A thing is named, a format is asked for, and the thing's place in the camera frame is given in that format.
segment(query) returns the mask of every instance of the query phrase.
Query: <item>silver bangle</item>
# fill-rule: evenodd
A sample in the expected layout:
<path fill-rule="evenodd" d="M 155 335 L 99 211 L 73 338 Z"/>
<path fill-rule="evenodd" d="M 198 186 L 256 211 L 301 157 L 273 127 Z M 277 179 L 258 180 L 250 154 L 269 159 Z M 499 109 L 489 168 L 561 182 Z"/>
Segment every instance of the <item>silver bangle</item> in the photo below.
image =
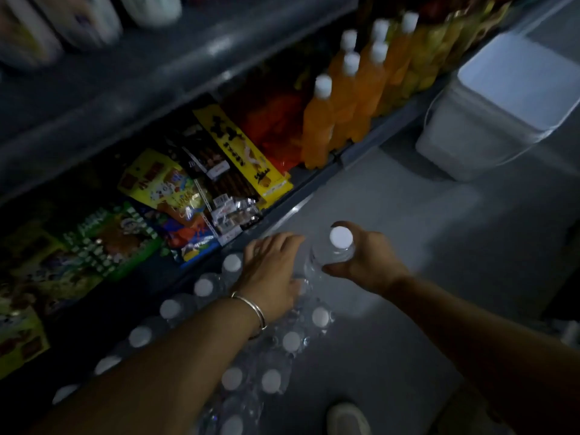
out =
<path fill-rule="evenodd" d="M 262 331 L 264 331 L 266 329 L 266 327 L 268 326 L 268 324 L 266 323 L 266 318 L 264 317 L 264 313 L 262 313 L 260 307 L 258 307 L 251 300 L 248 300 L 248 299 L 243 298 L 242 296 L 240 296 L 238 294 L 238 292 L 233 292 L 231 294 L 231 298 L 232 299 L 240 299 L 240 300 L 243 300 L 246 304 L 248 304 L 252 308 L 252 310 L 254 310 L 256 312 L 256 314 L 258 316 L 258 319 L 260 320 L 260 332 L 262 332 Z"/>

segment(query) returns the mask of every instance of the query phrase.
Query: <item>orange bottle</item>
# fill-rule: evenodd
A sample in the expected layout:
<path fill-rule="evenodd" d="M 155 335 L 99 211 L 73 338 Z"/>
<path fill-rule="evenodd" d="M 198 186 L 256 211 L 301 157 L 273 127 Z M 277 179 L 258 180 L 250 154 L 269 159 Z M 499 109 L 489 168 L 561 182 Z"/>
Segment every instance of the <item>orange bottle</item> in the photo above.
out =
<path fill-rule="evenodd" d="M 359 67 L 362 69 L 371 60 L 371 48 L 374 43 L 384 43 L 387 40 L 388 28 L 390 26 L 390 21 L 384 18 L 379 18 L 375 20 L 372 24 L 371 38 L 365 48 L 361 51 L 361 63 Z"/>
<path fill-rule="evenodd" d="M 357 45 L 357 31 L 354 29 L 347 30 L 342 32 L 342 37 L 340 38 L 340 50 L 336 54 L 332 61 L 330 61 L 330 65 L 328 66 L 328 74 L 330 77 L 334 78 L 340 74 L 342 70 L 342 63 L 344 62 L 344 56 L 354 51 L 355 46 Z"/>
<path fill-rule="evenodd" d="M 330 139 L 329 151 L 342 148 L 349 139 L 349 122 L 357 105 L 356 74 L 360 56 L 356 52 L 344 56 L 342 72 L 333 80 L 330 101 L 334 109 L 335 127 Z"/>
<path fill-rule="evenodd" d="M 406 12 L 402 18 L 399 33 L 388 46 L 384 65 L 387 82 L 375 115 L 385 115 L 393 108 L 393 103 L 397 98 L 398 90 L 405 79 L 411 61 L 411 39 L 418 20 L 418 13 Z"/>
<path fill-rule="evenodd" d="M 304 110 L 301 159 L 308 169 L 324 167 L 328 162 L 328 144 L 334 128 L 334 111 L 330 102 L 332 80 L 320 75 L 314 84 L 314 97 Z"/>
<path fill-rule="evenodd" d="M 360 142 L 371 130 L 371 117 L 379 105 L 386 82 L 383 63 L 387 56 L 388 45 L 375 42 L 372 45 L 369 62 L 362 66 L 356 76 L 357 107 L 349 124 L 349 137 Z"/>

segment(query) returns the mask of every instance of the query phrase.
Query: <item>sneaker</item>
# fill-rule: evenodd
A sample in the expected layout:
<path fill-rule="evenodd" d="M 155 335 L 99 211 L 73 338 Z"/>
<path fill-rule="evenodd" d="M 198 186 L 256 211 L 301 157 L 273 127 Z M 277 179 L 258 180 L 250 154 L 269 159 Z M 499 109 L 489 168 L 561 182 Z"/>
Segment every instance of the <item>sneaker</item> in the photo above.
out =
<path fill-rule="evenodd" d="M 371 427 L 359 408 L 340 403 L 327 412 L 328 435 L 372 435 Z"/>

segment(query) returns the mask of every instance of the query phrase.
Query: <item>hand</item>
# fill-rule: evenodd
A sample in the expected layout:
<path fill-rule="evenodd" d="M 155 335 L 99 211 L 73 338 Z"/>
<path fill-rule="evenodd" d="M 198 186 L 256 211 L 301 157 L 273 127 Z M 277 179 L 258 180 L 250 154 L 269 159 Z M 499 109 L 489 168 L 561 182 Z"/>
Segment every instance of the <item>hand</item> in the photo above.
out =
<path fill-rule="evenodd" d="M 267 324 L 282 317 L 298 297 L 300 283 L 292 280 L 292 272 L 303 241 L 302 235 L 286 232 L 251 241 L 243 250 L 242 275 L 234 290 L 260 307 Z"/>
<path fill-rule="evenodd" d="M 393 283 L 410 276 L 409 270 L 399 261 L 382 233 L 367 232 L 350 221 L 337 221 L 332 226 L 344 226 L 352 232 L 354 256 L 342 263 L 323 266 L 324 273 L 350 279 L 381 296 L 388 292 Z"/>

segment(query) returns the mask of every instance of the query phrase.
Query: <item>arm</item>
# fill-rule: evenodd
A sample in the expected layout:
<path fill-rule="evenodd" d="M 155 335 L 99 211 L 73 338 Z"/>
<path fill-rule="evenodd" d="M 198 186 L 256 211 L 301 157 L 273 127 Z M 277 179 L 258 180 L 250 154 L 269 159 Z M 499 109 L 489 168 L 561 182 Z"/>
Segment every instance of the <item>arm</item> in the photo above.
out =
<path fill-rule="evenodd" d="M 516 432 L 580 433 L 578 351 L 412 277 L 382 234 L 338 224 L 353 233 L 356 252 L 324 271 L 394 303 Z"/>
<path fill-rule="evenodd" d="M 303 237 L 278 234 L 253 241 L 234 287 L 256 303 L 266 322 L 294 304 L 291 282 Z M 221 299 L 52 409 L 30 435 L 183 435 L 222 373 L 259 328 L 238 299 Z"/>

